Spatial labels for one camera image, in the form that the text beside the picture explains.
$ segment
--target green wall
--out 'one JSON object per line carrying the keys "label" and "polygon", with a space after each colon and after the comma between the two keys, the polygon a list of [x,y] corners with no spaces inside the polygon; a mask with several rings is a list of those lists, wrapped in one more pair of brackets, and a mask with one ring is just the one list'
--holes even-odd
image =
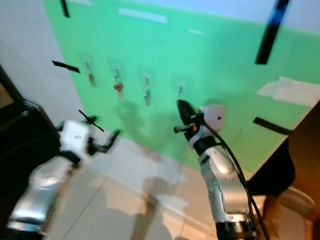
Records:
{"label": "green wall", "polygon": [[[103,128],[121,128],[124,137],[193,168],[198,168],[196,154],[183,134],[173,132],[181,124],[176,107],[180,83],[185,86],[182,98],[194,106],[226,106],[221,135],[249,172],[285,137],[253,119],[292,129],[309,111],[259,96],[257,90],[280,75],[320,83],[316,35],[282,27],[268,64],[256,65],[263,24],[122,0],[96,0],[93,6],[68,2],[67,18],[60,1],[43,2],[65,63],[80,69],[70,73],[86,113],[100,116]],[[165,15],[168,22],[120,15],[119,8]],[[85,74],[84,57],[91,60],[96,88]],[[115,64],[123,99],[113,89]],[[151,76],[149,107],[142,90],[145,73]]]}

